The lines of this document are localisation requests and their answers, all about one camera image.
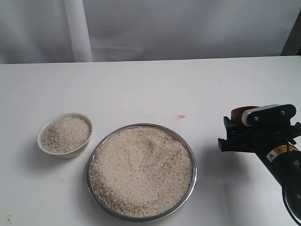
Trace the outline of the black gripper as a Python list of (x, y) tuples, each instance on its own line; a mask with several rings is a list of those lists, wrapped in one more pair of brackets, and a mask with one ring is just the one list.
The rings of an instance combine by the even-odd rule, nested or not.
[(281, 126), (252, 126), (248, 138), (234, 138), (246, 130), (242, 123), (223, 117), (226, 138), (218, 138), (222, 152), (254, 152), (276, 181), (284, 186), (301, 186), (301, 152), (293, 140), (301, 135), (301, 124)]

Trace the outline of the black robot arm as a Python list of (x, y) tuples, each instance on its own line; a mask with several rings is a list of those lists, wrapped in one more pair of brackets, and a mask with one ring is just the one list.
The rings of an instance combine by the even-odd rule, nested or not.
[(276, 128), (247, 127), (223, 118), (227, 138), (218, 139), (222, 152), (254, 153), (280, 184), (286, 210), (301, 224), (301, 152), (294, 138), (301, 135), (297, 122), (283, 132)]

